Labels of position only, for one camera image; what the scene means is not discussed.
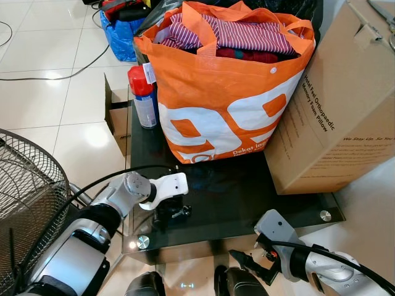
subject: cardboard box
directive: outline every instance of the cardboard box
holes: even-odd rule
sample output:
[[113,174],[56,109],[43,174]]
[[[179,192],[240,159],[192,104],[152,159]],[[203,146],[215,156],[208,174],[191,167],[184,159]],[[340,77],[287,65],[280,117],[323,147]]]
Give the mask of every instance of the cardboard box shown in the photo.
[[337,191],[395,154],[389,35],[366,1],[344,3],[265,149],[277,193]]
[[123,156],[131,152],[131,92],[129,87],[112,91],[104,74],[105,104],[104,119]]

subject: red spray can cap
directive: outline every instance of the red spray can cap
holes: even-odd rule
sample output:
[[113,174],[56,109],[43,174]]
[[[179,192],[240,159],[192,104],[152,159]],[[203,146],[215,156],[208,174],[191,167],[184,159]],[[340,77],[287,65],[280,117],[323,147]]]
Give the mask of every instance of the red spray can cap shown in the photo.
[[147,96],[154,91],[154,86],[148,84],[143,66],[133,66],[129,72],[129,84],[131,91],[136,96]]

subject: spray can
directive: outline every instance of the spray can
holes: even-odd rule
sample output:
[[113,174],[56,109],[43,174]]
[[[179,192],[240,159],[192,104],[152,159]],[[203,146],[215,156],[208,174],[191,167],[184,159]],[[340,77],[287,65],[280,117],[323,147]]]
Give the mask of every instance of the spray can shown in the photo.
[[155,127],[159,121],[159,111],[154,85],[147,83],[143,66],[133,66],[128,77],[131,91],[136,96],[135,106],[140,125],[143,128]]

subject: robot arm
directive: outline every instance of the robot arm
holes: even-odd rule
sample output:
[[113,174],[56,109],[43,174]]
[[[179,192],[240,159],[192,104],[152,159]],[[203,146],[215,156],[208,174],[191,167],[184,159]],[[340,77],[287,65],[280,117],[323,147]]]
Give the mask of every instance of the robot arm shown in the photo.
[[96,295],[109,270],[110,241],[130,210],[136,204],[153,210],[187,193],[184,173],[148,180],[132,171],[114,179],[44,252],[21,295]]
[[[274,244],[273,242],[277,241],[305,246],[292,226],[276,210],[265,213],[256,224],[255,232],[259,235],[257,245],[265,250],[266,257],[273,262],[270,269],[261,267],[253,261],[252,257],[242,252],[232,250],[230,254],[242,268],[262,278],[268,285],[273,282],[278,272],[282,272],[287,280],[297,282],[302,279],[325,295],[390,295],[371,278],[338,260],[303,248],[296,249]],[[321,246],[313,247],[328,252]],[[359,266],[358,262],[348,254],[341,252],[332,254],[339,255]]]

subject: striped shirt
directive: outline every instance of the striped shirt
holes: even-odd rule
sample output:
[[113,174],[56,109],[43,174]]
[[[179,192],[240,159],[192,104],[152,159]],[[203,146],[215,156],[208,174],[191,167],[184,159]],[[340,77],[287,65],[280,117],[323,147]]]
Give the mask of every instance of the striped shirt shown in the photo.
[[[209,15],[202,16],[217,37],[217,48],[230,47],[286,55],[296,53],[285,36],[280,33],[277,23],[227,22]],[[198,36],[182,24],[182,14],[175,14],[170,19],[172,21],[169,26],[170,36],[161,44],[178,49],[194,49],[202,46]]]

